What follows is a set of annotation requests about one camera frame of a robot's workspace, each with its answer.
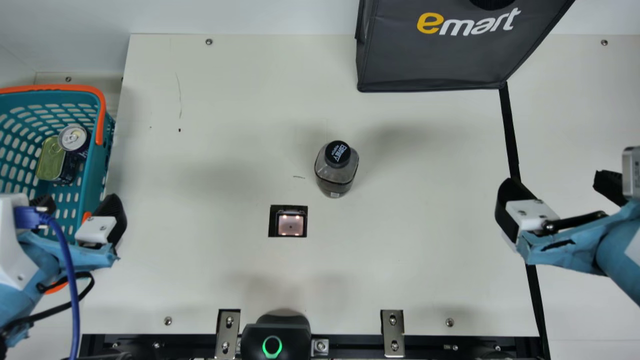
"white wall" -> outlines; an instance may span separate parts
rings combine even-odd
[[[350,34],[357,8],[358,0],[2,0],[0,45],[39,72],[122,71],[130,33]],[[639,13],[638,0],[576,0],[554,32],[640,34]]]
[[[32,85],[36,73],[0,45],[0,88]]]

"teal plastic basket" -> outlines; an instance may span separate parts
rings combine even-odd
[[[87,159],[79,164],[74,182],[40,181],[35,176],[42,142],[70,124],[92,134]],[[106,113],[100,90],[90,86],[44,85],[0,89],[0,193],[25,193],[29,200],[51,195],[55,217],[67,240],[83,217],[104,198],[115,121]],[[56,240],[52,231],[40,236]]]

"blue cable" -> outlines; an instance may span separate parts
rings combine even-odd
[[[65,238],[65,234],[56,222],[56,219],[47,213],[40,213],[40,223],[48,225],[56,232],[56,237],[60,242],[62,256],[65,261],[65,270],[67,271],[67,279],[69,285],[69,293],[71,295],[71,313],[73,316],[73,338],[71,339],[71,354],[68,360],[76,360],[78,348],[80,347],[80,301],[78,300],[78,289],[76,285],[76,271],[71,260],[71,252],[69,244]]]

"white table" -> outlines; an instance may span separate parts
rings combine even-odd
[[[404,309],[407,334],[537,336],[493,220],[497,91],[358,93],[349,36],[206,38],[131,37],[107,183],[129,228],[84,333],[212,333],[220,308],[244,326],[288,307],[316,333],[379,334],[379,310]],[[591,182],[640,143],[639,62],[638,37],[551,36],[509,82],[523,180],[559,215],[616,210]],[[337,138],[361,162],[333,200],[312,165]],[[308,206],[308,237],[268,238],[272,204]],[[610,279],[539,273],[552,355],[637,353],[640,311]]]

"green light ring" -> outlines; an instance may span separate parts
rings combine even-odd
[[[267,351],[267,341],[269,341],[269,339],[278,340],[278,351],[276,351],[275,354],[272,354]],[[276,357],[278,357],[278,355],[280,355],[281,351],[282,351],[282,340],[280,340],[278,336],[271,335],[262,342],[262,352],[267,357],[267,359],[270,359],[270,360],[275,359]]]

